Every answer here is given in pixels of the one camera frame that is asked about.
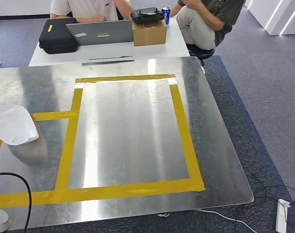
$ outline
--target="man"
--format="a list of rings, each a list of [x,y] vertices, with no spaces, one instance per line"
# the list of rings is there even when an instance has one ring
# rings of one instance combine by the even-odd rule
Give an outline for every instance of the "man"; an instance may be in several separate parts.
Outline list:
[[[232,31],[244,0],[178,0],[171,8],[186,44],[211,50]]]
[[[66,18],[72,12],[78,23],[118,20],[116,8],[125,19],[133,11],[130,0],[52,0],[50,18]]]

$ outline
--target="silver laptop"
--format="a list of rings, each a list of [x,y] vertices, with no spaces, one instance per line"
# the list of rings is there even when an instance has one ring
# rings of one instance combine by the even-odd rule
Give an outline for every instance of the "silver laptop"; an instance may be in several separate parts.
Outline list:
[[[132,20],[66,24],[79,45],[133,41]]]

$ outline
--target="soda can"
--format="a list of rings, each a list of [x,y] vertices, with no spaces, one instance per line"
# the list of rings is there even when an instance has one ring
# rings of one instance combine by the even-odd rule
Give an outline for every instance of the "soda can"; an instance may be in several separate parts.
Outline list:
[[[162,9],[161,9],[161,12],[164,14],[164,21],[166,22],[166,24],[169,24],[169,20],[170,20],[170,8],[167,7],[167,6],[164,6]]]

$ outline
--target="hand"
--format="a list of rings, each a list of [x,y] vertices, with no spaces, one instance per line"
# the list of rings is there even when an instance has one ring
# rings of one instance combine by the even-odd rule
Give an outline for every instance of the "hand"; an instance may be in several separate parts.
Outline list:
[[[103,15],[99,15],[99,14],[96,14],[96,15],[93,15],[90,18],[89,18],[90,22],[103,22],[103,21],[106,21],[106,19],[103,16]]]
[[[201,0],[182,0],[182,2],[188,8],[193,10],[197,10],[202,4]]]

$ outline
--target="power strip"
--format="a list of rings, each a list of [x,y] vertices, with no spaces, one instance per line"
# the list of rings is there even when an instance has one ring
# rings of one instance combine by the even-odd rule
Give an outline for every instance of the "power strip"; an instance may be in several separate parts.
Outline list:
[[[275,221],[275,231],[278,233],[287,233],[288,208],[290,203],[282,199],[278,200],[277,218]]]

